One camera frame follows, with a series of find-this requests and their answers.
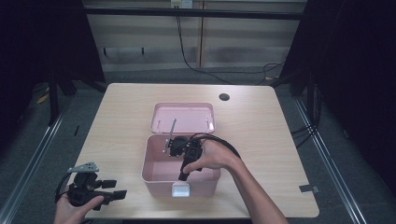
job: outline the camera mount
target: camera mount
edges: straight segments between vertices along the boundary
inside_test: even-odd
[[[93,208],[93,210],[99,211],[102,204],[109,205],[112,201],[122,200],[125,198],[127,190],[116,190],[113,192],[96,190],[99,188],[111,189],[115,188],[117,185],[117,180],[96,180],[98,176],[96,172],[99,172],[99,169],[93,161],[77,167],[69,168],[55,191],[55,202],[57,203],[62,194],[66,193],[69,198],[69,202],[73,206],[82,206],[92,198],[102,195],[105,197],[104,200],[98,206]],[[61,185],[72,173],[76,173],[73,183],[68,186],[68,191],[60,194],[59,191]]]
[[[170,157],[179,157],[184,154],[183,157],[184,160],[180,168],[180,175],[178,176],[179,180],[186,181],[187,177],[189,177],[190,174],[183,173],[184,167],[189,163],[198,161],[201,158],[203,153],[202,143],[201,143],[202,139],[208,139],[219,142],[224,146],[226,146],[228,149],[230,149],[235,156],[241,158],[239,156],[239,153],[230,143],[209,133],[196,133],[190,138],[186,136],[177,136],[174,139],[172,139],[172,134],[175,128],[176,121],[177,121],[176,119],[173,119],[172,129],[169,133],[169,138],[166,139],[166,145],[165,145],[165,149],[163,150],[163,153],[166,153],[167,149],[169,148]]]

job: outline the right hand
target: right hand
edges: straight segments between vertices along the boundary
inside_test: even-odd
[[[203,153],[198,161],[192,162],[183,169],[183,173],[187,174],[199,168],[220,169],[225,168],[229,170],[232,164],[240,161],[230,149],[223,144],[213,141],[205,140],[202,143]]]

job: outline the box handle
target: box handle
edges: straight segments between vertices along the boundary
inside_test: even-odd
[[[190,197],[190,184],[186,181],[177,181],[172,185],[172,197]]]

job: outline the dark circular spot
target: dark circular spot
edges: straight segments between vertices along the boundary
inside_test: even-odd
[[[222,100],[222,101],[228,101],[228,100],[230,100],[230,95],[227,94],[227,93],[222,93],[222,94],[219,96],[219,98],[220,98],[220,100]]]

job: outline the power cable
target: power cable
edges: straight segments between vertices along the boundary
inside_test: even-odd
[[[320,91],[318,90],[318,88],[316,88],[316,109],[317,109],[317,113],[316,113],[316,117],[314,118],[314,120],[312,120],[312,124],[309,126],[306,126],[300,130],[291,132],[291,134],[296,134],[302,131],[309,131],[309,135],[303,140],[301,141],[298,145],[296,145],[296,148],[302,146],[313,134],[315,134],[315,132],[318,131],[318,126],[319,126],[319,121],[320,121],[320,115],[321,115],[321,102],[322,102],[322,97],[320,94]],[[304,134],[299,135],[297,137],[293,137],[293,139],[296,139],[298,137],[304,136]]]
[[[191,67],[191,66],[189,65],[189,63],[187,62],[187,60],[186,60],[186,55],[185,55],[185,52],[184,52],[184,45],[183,45],[183,38],[182,38],[182,34],[181,34],[181,22],[180,22],[180,17],[179,17],[179,16],[177,16],[177,31],[178,31],[178,38],[179,38],[179,41],[180,41],[181,54],[182,54],[182,56],[183,56],[184,63],[185,63],[192,71],[195,71],[195,72],[201,73],[201,74],[210,75],[210,76],[212,76],[212,77],[214,77],[214,78],[216,78],[216,79],[218,79],[218,80],[220,80],[220,81],[222,81],[222,82],[224,82],[224,83],[230,84],[230,85],[236,85],[236,84],[234,84],[234,83],[232,83],[232,82],[230,82],[230,81],[227,81],[227,80],[225,80],[225,79],[223,79],[223,78],[220,78],[220,77],[218,77],[218,76],[216,76],[216,75],[214,75],[214,74],[225,74],[225,73],[229,73],[229,74],[260,74],[260,73],[263,73],[263,74],[264,74],[264,78],[263,78],[260,82],[258,82],[258,83],[255,84],[256,86],[258,86],[258,85],[262,84],[262,83],[264,82],[264,80],[266,79],[266,73],[267,73],[267,72],[269,72],[269,71],[271,71],[271,70],[273,70],[273,69],[276,69],[276,68],[279,67],[280,65],[283,65],[283,64],[284,64],[284,62],[282,62],[282,63],[267,63],[267,64],[262,68],[262,70],[261,70],[261,71],[258,71],[258,72],[236,72],[236,71],[229,71],[229,72],[225,72],[225,71],[224,71],[224,72],[222,72],[222,71],[220,71],[220,72],[206,72],[206,71],[198,70],[198,69],[195,69],[195,68]],[[265,67],[270,66],[270,65],[273,65],[274,67],[265,70]]]

